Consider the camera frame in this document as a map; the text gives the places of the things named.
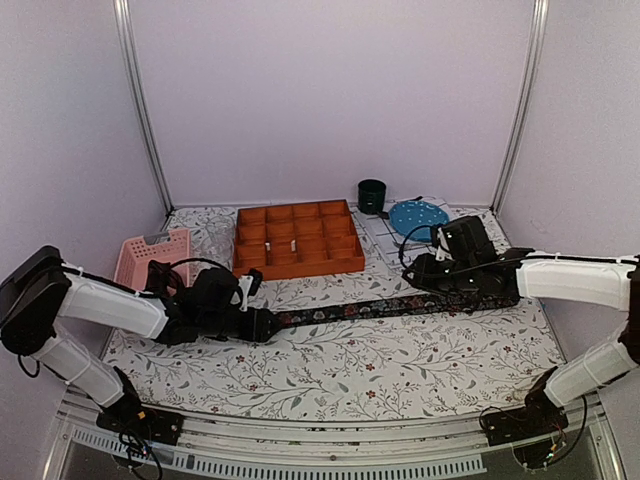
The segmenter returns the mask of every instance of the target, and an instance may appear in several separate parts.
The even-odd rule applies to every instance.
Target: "pink basket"
[[[191,234],[188,228],[130,238],[122,244],[114,280],[134,290],[144,290],[149,260],[174,263],[190,257]],[[191,280],[189,264],[180,265],[176,272],[188,286]]]

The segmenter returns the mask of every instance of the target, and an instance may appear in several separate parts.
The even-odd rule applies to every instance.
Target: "blue plate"
[[[419,225],[443,225],[449,223],[449,215],[440,207],[427,202],[407,201],[396,203],[389,210],[391,226],[403,237]],[[416,242],[431,243],[431,231],[421,228],[411,236]]]

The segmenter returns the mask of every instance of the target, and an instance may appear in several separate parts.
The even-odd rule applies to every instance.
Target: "vent grille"
[[[112,455],[126,457],[125,446],[117,435],[75,427],[73,440]],[[407,465],[376,465],[369,467],[277,467],[271,465],[212,459],[183,452],[155,449],[158,459],[167,468],[224,480],[438,480],[466,477],[487,470],[480,455],[468,455],[450,460]]]

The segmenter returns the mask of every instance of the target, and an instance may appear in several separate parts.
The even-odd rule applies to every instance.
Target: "black floral strip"
[[[423,315],[439,312],[495,310],[516,305],[520,297],[491,295],[407,295],[320,308],[276,312],[283,328],[333,323],[341,320]]]

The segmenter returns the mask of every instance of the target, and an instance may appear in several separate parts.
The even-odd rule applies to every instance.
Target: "black cup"
[[[381,213],[386,193],[387,186],[380,180],[362,180],[358,184],[358,210],[367,215]]]

